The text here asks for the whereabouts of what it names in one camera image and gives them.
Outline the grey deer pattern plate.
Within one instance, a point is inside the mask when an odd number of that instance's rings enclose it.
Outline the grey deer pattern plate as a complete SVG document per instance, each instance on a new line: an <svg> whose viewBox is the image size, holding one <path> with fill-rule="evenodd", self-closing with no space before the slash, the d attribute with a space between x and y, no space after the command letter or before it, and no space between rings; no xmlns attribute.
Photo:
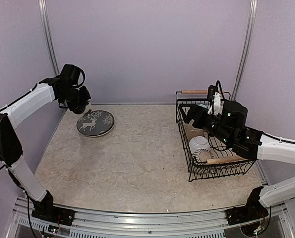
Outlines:
<svg viewBox="0 0 295 238"><path fill-rule="evenodd" d="M88 137L100 137L109 133L114 127L113 115L105 110L94 110L84 114L77 122L79 133Z"/></svg>

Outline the white and brown cup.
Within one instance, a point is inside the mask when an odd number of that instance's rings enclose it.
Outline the white and brown cup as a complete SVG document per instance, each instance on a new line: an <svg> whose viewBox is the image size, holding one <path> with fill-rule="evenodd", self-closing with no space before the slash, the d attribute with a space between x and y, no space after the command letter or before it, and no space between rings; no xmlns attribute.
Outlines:
<svg viewBox="0 0 295 238"><path fill-rule="evenodd" d="M87 105L86 105L86 107L85 107L85 110L84 110L84 114L87 114L87 113L90 113L90 112L92 112L92 105L91 105L91 103L88 103Z"/></svg>

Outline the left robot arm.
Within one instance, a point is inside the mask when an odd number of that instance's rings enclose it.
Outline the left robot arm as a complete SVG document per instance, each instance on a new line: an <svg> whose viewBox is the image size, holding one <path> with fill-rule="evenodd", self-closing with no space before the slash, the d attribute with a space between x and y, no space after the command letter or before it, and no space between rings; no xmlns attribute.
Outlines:
<svg viewBox="0 0 295 238"><path fill-rule="evenodd" d="M54 78L37 83L26 94L0 109L0 161L5 164L14 183L24 190L34 204L35 217L56 222L59 213L52 195L36 179L23 157L16 129L44 105L57 102L62 109L75 114L85 111L91 98L83 82L85 73L77 66L66 64Z"/></svg>

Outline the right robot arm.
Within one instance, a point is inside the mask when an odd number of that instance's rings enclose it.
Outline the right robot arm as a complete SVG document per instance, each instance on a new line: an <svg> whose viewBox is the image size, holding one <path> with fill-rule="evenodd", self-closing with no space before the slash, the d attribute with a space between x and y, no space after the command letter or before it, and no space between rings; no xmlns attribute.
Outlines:
<svg viewBox="0 0 295 238"><path fill-rule="evenodd" d="M295 140L275 137L245 125L248 109L237 101L224 101L222 111L198 104L180 104L183 121L203 129L226 148L249 160L272 160L295 165ZM253 220L261 210L295 197L295 176L271 186L254 189L242 216Z"/></svg>

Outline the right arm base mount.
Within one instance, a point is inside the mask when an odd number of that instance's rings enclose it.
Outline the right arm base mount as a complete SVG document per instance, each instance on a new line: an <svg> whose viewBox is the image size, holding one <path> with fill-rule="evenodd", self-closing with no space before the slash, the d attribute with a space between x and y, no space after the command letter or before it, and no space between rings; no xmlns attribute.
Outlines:
<svg viewBox="0 0 295 238"><path fill-rule="evenodd" d="M245 223L267 217L269 215L267 208L257 206L240 206L227 209L225 211L228 225Z"/></svg>

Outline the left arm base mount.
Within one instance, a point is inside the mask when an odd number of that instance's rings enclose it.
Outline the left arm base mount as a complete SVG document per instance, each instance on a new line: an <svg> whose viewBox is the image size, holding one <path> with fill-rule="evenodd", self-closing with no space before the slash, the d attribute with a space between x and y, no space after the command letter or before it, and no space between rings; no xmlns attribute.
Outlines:
<svg viewBox="0 0 295 238"><path fill-rule="evenodd" d="M46 213L42 213L37 209L32 211L32 216L34 218L38 218L40 220L44 220L51 223L56 223L59 225L72 226L72 222L75 217L75 211L71 209L61 208L61 207L53 207L52 213L47 215Z"/></svg>

